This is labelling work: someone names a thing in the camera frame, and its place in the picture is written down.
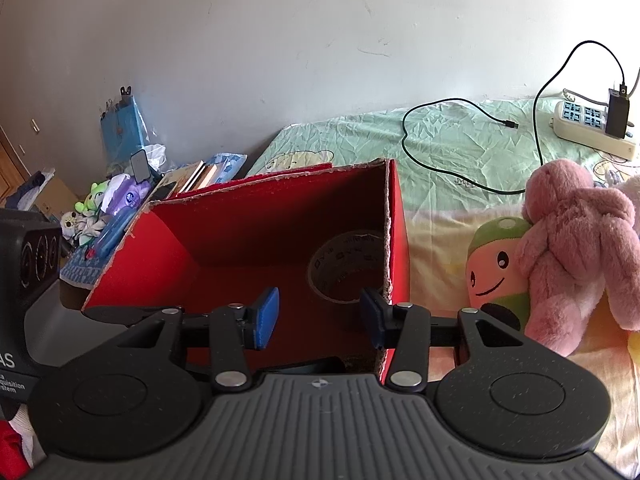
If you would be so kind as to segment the large red cardboard box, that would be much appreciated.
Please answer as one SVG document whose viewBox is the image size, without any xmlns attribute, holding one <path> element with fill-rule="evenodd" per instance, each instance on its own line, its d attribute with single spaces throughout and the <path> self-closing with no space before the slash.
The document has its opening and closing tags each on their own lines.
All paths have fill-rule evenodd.
<svg viewBox="0 0 640 480">
<path fill-rule="evenodd" d="M 179 307 L 205 314 L 280 292 L 268 346 L 251 370 L 325 358 L 384 375 L 363 289 L 409 297 L 409 251 L 396 162 L 266 174 L 145 206 L 82 310 Z"/>
</svg>

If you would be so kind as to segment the brown cardboard box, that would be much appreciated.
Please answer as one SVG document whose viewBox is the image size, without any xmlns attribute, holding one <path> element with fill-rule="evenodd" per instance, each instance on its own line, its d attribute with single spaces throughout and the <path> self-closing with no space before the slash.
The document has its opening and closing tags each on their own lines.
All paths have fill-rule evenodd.
<svg viewBox="0 0 640 480">
<path fill-rule="evenodd" d="M 74 209 L 79 198 L 62 179 L 52 177 L 35 199 L 34 207 L 45 217 L 60 221 L 62 215 Z"/>
</svg>

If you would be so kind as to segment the green patterned bed sheet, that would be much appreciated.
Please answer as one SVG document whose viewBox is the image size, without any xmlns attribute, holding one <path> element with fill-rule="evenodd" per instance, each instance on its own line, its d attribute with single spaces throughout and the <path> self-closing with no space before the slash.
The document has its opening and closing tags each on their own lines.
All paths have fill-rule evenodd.
<svg viewBox="0 0 640 480">
<path fill-rule="evenodd" d="M 559 139 L 551 128 L 555 99 L 458 102 L 337 117 L 284 128 L 250 174 L 319 162 L 347 166 L 393 158 L 410 249 L 410 298 L 434 315 L 466 306 L 466 251 L 484 222 L 521 211 L 527 178 L 542 160 L 567 158 L 600 185 L 636 176 L 639 162 Z"/>
</svg>

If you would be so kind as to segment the purple plush toy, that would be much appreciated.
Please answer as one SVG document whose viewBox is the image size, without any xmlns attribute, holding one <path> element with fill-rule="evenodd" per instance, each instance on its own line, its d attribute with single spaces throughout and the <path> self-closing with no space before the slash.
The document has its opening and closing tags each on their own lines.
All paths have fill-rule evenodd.
<svg viewBox="0 0 640 480">
<path fill-rule="evenodd" d="M 149 194 L 151 183 L 140 183 L 130 174 L 118 174 L 108 181 L 101 203 L 101 211 L 116 216 L 124 207 L 137 209 Z"/>
</svg>

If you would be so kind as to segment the small black mirror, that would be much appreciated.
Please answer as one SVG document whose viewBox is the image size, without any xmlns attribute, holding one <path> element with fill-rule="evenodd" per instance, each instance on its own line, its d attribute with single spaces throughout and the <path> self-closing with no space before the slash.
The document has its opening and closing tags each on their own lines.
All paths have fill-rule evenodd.
<svg viewBox="0 0 640 480">
<path fill-rule="evenodd" d="M 148 156 L 144 148 L 135 152 L 130 156 L 130 166 L 132 176 L 137 183 L 142 183 L 149 180 L 151 177 L 151 169 L 148 162 Z"/>
</svg>

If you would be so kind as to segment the white power strip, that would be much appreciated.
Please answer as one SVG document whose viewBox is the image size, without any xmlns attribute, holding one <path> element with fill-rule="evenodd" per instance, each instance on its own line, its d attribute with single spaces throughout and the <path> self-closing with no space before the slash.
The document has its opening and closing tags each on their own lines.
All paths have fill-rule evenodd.
<svg viewBox="0 0 640 480">
<path fill-rule="evenodd" d="M 636 144 L 629 139 L 609 136 L 605 132 L 605 126 L 603 110 L 570 101 L 555 104 L 552 129 L 558 138 L 588 146 L 623 160 L 633 160 Z"/>
</svg>

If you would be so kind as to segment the black charger adapter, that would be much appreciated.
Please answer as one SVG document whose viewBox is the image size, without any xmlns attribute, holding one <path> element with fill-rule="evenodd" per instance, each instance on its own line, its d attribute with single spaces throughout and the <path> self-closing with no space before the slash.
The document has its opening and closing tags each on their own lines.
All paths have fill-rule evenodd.
<svg viewBox="0 0 640 480">
<path fill-rule="evenodd" d="M 605 133 L 616 139 L 626 136 L 629 116 L 629 99 L 626 84 L 620 84 L 617 90 L 608 90 L 608 112 L 606 113 Z"/>
</svg>

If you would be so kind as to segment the white flower plush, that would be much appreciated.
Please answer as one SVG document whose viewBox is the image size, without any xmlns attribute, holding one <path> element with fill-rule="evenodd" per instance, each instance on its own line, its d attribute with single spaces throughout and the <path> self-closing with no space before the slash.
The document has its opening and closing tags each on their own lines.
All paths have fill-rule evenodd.
<svg viewBox="0 0 640 480">
<path fill-rule="evenodd" d="M 67 211 L 60 221 L 62 235 L 75 247 L 84 246 L 99 237 L 105 222 L 95 216 L 85 216 L 77 211 Z"/>
</svg>

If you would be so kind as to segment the blue pencil case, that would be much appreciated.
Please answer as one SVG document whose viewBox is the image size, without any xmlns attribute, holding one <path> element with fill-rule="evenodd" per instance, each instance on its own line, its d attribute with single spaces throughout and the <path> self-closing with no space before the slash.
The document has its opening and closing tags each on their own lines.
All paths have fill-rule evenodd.
<svg viewBox="0 0 640 480">
<path fill-rule="evenodd" d="M 107 223 L 96 241 L 87 249 L 85 259 L 105 260 L 119 244 L 136 212 L 132 207 L 122 207 Z"/>
</svg>

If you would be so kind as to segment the blue checkered cloth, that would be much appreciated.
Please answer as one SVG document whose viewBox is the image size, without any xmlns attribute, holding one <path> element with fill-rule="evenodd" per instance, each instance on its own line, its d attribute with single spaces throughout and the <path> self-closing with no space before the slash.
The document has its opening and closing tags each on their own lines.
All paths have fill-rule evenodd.
<svg viewBox="0 0 640 480">
<path fill-rule="evenodd" d="M 107 264 L 108 258 L 99 258 L 91 245 L 78 247 L 60 271 L 60 280 L 70 286 L 93 289 Z"/>
</svg>

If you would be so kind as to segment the black smartphone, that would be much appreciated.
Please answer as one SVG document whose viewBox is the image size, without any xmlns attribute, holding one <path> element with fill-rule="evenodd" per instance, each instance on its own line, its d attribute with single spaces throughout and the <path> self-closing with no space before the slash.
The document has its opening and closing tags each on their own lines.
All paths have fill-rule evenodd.
<svg viewBox="0 0 640 480">
<path fill-rule="evenodd" d="M 174 192 L 176 182 L 168 182 L 162 185 L 157 185 L 154 191 L 149 196 L 150 202 L 156 202 L 157 200 L 167 200 L 171 193 Z"/>
</svg>

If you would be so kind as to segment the stack of books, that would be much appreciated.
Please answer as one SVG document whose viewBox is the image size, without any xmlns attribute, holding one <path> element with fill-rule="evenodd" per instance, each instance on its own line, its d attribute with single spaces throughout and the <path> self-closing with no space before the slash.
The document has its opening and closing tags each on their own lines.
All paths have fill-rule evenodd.
<svg viewBox="0 0 640 480">
<path fill-rule="evenodd" d="M 244 154 L 219 153 L 210 159 L 169 171 L 160 179 L 158 185 L 176 182 L 174 192 L 168 197 L 171 198 L 215 184 L 227 183 L 240 171 L 246 159 L 247 156 Z"/>
</svg>

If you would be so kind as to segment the green frog plush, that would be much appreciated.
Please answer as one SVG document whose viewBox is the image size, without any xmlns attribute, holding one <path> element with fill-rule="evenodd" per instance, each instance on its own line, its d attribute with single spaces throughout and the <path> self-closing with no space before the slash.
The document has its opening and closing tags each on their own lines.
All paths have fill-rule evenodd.
<svg viewBox="0 0 640 480">
<path fill-rule="evenodd" d="M 74 211 L 84 216 L 96 216 L 101 208 L 104 193 L 108 187 L 108 182 L 93 183 L 87 197 L 82 202 L 74 205 Z"/>
</svg>

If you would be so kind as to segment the pink plush toy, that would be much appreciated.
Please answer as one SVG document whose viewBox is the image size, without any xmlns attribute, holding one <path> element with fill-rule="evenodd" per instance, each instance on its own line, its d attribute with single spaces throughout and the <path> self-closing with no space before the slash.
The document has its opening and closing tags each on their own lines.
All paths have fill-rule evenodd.
<svg viewBox="0 0 640 480">
<path fill-rule="evenodd" d="M 552 160 L 528 179 L 523 217 L 530 229 L 515 262 L 528 281 L 528 338 L 569 356 L 602 296 L 622 330 L 639 329 L 639 237 L 626 194 L 598 188 L 576 162 Z"/>
</svg>

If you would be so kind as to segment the green pink smiling plush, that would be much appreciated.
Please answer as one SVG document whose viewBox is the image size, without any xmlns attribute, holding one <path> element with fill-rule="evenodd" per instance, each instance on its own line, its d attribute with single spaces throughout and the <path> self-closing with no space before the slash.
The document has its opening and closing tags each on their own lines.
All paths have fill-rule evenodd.
<svg viewBox="0 0 640 480">
<path fill-rule="evenodd" d="M 530 224 L 502 217 L 482 224 L 469 244 L 465 284 L 469 306 L 522 332 L 529 319 L 528 281 L 515 264 L 518 241 Z"/>
</svg>

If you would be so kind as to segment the wooden door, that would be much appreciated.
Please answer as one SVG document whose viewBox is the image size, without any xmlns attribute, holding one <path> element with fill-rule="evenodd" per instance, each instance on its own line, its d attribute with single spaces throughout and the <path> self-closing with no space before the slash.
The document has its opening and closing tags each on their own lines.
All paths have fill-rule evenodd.
<svg viewBox="0 0 640 480">
<path fill-rule="evenodd" d="M 4 130 L 0 131 L 0 142 L 0 200 L 4 206 L 6 199 L 28 180 L 30 173 Z"/>
</svg>

